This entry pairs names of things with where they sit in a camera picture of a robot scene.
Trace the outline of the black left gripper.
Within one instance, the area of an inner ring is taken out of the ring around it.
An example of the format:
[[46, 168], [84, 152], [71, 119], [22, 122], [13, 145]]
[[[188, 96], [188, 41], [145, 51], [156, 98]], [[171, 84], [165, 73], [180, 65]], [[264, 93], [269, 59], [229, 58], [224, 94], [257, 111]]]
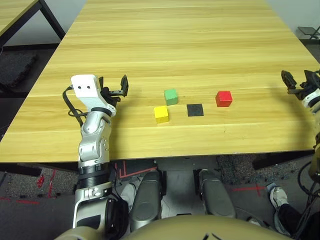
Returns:
[[98, 78], [99, 85], [102, 88], [100, 91], [101, 96], [103, 99], [113, 107], [117, 106], [117, 103], [121, 101], [120, 96], [126, 97], [129, 90], [129, 82], [126, 75], [124, 75], [121, 79], [121, 90], [114, 90], [110, 91], [108, 87], [104, 87], [104, 77], [101, 76]]

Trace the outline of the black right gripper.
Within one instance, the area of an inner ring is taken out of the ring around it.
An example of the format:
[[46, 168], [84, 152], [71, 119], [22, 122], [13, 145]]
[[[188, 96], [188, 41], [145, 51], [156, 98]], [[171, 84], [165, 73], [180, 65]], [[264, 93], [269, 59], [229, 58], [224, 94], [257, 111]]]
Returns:
[[295, 95], [299, 100], [303, 100], [309, 94], [320, 88], [320, 73], [318, 71], [304, 70], [305, 81], [299, 84], [295, 81], [293, 75], [285, 70], [281, 71], [281, 78], [287, 87], [287, 93]]

